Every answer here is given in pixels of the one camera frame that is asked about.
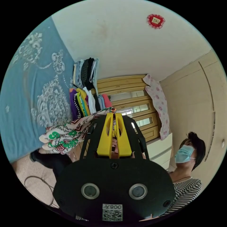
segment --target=wall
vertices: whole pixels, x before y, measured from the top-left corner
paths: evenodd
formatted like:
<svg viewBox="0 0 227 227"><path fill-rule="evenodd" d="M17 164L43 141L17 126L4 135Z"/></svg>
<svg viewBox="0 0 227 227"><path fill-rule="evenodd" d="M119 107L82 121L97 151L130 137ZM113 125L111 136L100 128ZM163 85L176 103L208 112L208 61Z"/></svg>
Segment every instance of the wall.
<svg viewBox="0 0 227 227"><path fill-rule="evenodd" d="M166 20L153 29L147 16ZM100 59L99 78L150 73L161 81L211 50L178 14L143 0L87 0L52 15L74 61Z"/></svg>
<svg viewBox="0 0 227 227"><path fill-rule="evenodd" d="M215 121L208 158L192 172L194 178L201 179L204 190L216 174L227 149L226 75L216 54L211 51L161 81L161 86L168 103L174 153L186 134L194 131L204 140L207 155ZM175 165L174 158L170 164Z"/></svg>

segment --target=qr code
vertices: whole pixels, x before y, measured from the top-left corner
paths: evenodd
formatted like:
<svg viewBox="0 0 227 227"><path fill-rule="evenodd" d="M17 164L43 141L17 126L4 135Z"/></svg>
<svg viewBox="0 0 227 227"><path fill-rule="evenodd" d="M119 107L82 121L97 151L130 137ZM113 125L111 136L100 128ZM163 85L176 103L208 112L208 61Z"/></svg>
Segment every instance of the qr code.
<svg viewBox="0 0 227 227"><path fill-rule="evenodd" d="M122 210L103 210L102 220L103 221L122 221L123 218Z"/></svg>
<svg viewBox="0 0 227 227"><path fill-rule="evenodd" d="M113 222L122 221L123 220L122 205L103 204L102 220Z"/></svg>

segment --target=hand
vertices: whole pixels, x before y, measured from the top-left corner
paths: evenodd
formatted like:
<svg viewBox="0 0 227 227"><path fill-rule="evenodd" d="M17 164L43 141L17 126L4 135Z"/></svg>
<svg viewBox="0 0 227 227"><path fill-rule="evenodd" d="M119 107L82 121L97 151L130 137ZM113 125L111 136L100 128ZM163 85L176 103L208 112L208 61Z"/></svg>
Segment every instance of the hand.
<svg viewBox="0 0 227 227"><path fill-rule="evenodd" d="M115 138L112 140L112 147L115 147L114 153L118 154L118 143Z"/></svg>
<svg viewBox="0 0 227 227"><path fill-rule="evenodd" d="M135 158L135 155L134 155L134 151L132 152L132 157L131 158Z"/></svg>

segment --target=yellow clamp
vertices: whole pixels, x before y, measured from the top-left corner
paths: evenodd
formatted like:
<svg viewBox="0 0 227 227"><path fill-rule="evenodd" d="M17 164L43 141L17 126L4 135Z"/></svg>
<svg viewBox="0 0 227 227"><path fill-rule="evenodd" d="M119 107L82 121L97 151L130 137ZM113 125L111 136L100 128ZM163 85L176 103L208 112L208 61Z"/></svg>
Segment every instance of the yellow clamp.
<svg viewBox="0 0 227 227"><path fill-rule="evenodd" d="M131 156L132 150L124 126L124 121L121 113L116 113L116 128L117 128L117 146L118 146L118 155L120 157ZM102 134L100 137L97 154L99 156L107 156L111 158L112 153L112 140L113 140L113 113L108 113L106 115L106 120L103 126Z"/></svg>

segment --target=black wire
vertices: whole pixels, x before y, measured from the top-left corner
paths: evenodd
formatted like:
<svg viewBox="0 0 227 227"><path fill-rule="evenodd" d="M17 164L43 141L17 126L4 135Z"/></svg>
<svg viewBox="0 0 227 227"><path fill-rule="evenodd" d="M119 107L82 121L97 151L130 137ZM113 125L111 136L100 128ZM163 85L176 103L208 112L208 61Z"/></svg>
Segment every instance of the black wire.
<svg viewBox="0 0 227 227"><path fill-rule="evenodd" d="M48 187L49 187L49 189L51 190L51 193L52 193L52 196L53 196L53 191L52 191L52 189L54 189L52 186L50 186L45 180L43 180L42 178L40 178L40 177L37 177L37 176L28 176L25 180L24 180L24 186L25 186L25 182L26 182L26 180L27 179L29 179L29 178L31 178L31 177L34 177L34 178L37 178L37 179L40 179L43 183L45 183ZM51 205L53 205L53 202L54 202L54 196L53 196L53 198L52 198L52 202L51 202L51 204L50 205L48 205L48 206L51 206Z"/></svg>

